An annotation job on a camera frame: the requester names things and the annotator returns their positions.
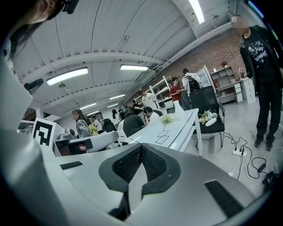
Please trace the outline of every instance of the black pants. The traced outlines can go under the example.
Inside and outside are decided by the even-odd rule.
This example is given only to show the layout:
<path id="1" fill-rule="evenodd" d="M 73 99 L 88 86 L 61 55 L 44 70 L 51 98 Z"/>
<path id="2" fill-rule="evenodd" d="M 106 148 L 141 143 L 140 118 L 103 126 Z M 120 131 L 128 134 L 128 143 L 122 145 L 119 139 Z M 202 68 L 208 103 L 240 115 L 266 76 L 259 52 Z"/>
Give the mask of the black pants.
<path id="1" fill-rule="evenodd" d="M 282 90 L 277 84 L 274 83 L 258 83 L 258 99 L 260 101 L 260 114 L 256 124 L 256 139 L 258 141 L 262 141 L 264 139 L 270 107 L 271 121 L 269 134 L 266 137 L 266 141 L 267 143 L 272 144 L 275 139 L 274 134 L 278 129 L 280 122 Z"/>

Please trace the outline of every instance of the red brick wall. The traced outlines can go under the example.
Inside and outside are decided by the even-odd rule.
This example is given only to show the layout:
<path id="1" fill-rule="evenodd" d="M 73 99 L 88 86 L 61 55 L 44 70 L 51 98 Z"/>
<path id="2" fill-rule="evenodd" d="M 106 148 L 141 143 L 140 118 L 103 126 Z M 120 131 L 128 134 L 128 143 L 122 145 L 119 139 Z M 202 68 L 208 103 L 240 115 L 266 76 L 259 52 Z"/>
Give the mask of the red brick wall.
<path id="1" fill-rule="evenodd" d="M 226 61 L 227 66 L 232 67 L 236 78 L 239 78 L 237 73 L 238 68 L 242 67 L 245 69 L 244 62 L 240 55 L 239 46 L 240 36 L 235 31 L 230 31 L 218 38 L 212 38 L 173 62 L 158 75 L 155 81 L 151 81 L 143 87 L 143 89 L 148 90 L 149 85 L 153 86 L 159 82 L 163 75 L 165 77 L 180 76 L 179 80 L 181 81 L 183 68 L 188 68 L 190 72 L 197 72 L 206 65 L 208 71 L 212 73 L 213 68 L 216 68 L 216 70 L 223 68 L 221 65 L 222 61 Z M 130 106 L 133 98 L 127 101 L 124 105 Z"/>

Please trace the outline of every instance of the ceiling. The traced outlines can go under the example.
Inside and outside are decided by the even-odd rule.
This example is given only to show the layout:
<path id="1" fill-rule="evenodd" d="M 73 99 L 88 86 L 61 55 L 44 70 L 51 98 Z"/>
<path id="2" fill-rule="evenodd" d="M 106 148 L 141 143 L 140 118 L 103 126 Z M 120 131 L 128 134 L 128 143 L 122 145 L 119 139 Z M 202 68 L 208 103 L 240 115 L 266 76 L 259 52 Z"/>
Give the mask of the ceiling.
<path id="1" fill-rule="evenodd" d="M 96 102 L 85 114 L 122 103 L 147 81 L 147 73 L 121 71 L 122 64 L 150 68 L 228 22 L 228 0 L 199 0 L 205 22 L 198 24 L 188 0 L 80 0 L 74 13 L 60 13 L 40 26 L 13 60 L 19 79 L 46 81 L 87 67 L 88 74 L 33 94 L 45 112 L 67 116 Z M 124 98 L 110 97 L 126 94 Z"/>

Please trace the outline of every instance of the ceiling light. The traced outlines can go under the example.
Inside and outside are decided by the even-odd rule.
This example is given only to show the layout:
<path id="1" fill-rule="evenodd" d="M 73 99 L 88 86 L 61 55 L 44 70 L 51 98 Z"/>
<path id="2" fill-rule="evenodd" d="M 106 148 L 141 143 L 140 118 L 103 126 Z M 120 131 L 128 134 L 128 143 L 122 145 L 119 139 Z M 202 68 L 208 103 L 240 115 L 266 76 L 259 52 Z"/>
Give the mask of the ceiling light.
<path id="1" fill-rule="evenodd" d="M 98 112 L 99 111 L 92 112 L 92 113 L 88 114 L 87 116 L 93 115 L 93 114 L 98 113 Z"/>
<path id="2" fill-rule="evenodd" d="M 195 15 L 199 21 L 199 24 L 201 24 L 202 22 L 204 22 L 204 17 L 203 17 L 203 12 L 202 9 L 199 5 L 199 1 L 198 0 L 189 0 L 191 7 L 193 8 L 193 10 L 195 11 Z"/>
<path id="3" fill-rule="evenodd" d="M 110 100 L 112 100 L 112 99 L 115 99 L 115 98 L 119 98 L 119 97 L 124 97 L 126 94 L 122 94 L 122 95 L 119 95 L 119 96 L 116 96 L 116 97 L 111 97 L 111 98 L 109 98 Z"/>
<path id="4" fill-rule="evenodd" d="M 79 75 L 85 75 L 87 73 L 88 73 L 88 68 L 80 68 L 80 69 L 68 71 L 66 73 L 57 75 L 53 78 L 47 79 L 46 82 L 47 82 L 48 85 L 51 86 L 51 85 L 58 83 L 58 82 L 61 82 L 63 80 L 70 79 L 72 77 L 79 76 Z"/>
<path id="5" fill-rule="evenodd" d="M 90 104 L 90 105 L 84 106 L 84 107 L 82 107 L 82 108 L 80 108 L 80 109 L 82 110 L 82 109 L 85 109 L 85 108 L 88 108 L 88 107 L 91 107 L 91 106 L 94 106 L 94 105 L 96 105 L 96 103 L 93 103 L 93 104 Z"/>
<path id="6" fill-rule="evenodd" d="M 120 70 L 137 70 L 146 71 L 148 67 L 145 66 L 134 66 L 134 65 L 121 65 Z"/>
<path id="7" fill-rule="evenodd" d="M 116 106 L 116 105 L 118 105 L 118 104 L 113 104 L 113 105 L 111 105 L 111 106 L 108 106 L 107 108 L 111 108 L 111 107 L 114 107 L 114 106 Z"/>

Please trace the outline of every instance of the white desk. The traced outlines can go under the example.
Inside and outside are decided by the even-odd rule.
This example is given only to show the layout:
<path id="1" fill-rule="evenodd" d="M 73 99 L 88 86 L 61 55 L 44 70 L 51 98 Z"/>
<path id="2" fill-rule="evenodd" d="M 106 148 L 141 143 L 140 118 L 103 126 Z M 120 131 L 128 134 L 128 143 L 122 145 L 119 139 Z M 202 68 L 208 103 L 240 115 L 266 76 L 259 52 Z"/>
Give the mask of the white desk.
<path id="1" fill-rule="evenodd" d="M 198 108 L 185 111 L 184 118 L 175 118 L 175 114 L 172 114 L 173 121 L 168 124 L 163 124 L 159 119 L 128 137 L 126 141 L 128 143 L 152 143 L 177 151 L 184 151 L 196 129 L 199 156 L 202 156 L 203 144 L 198 112 Z"/>

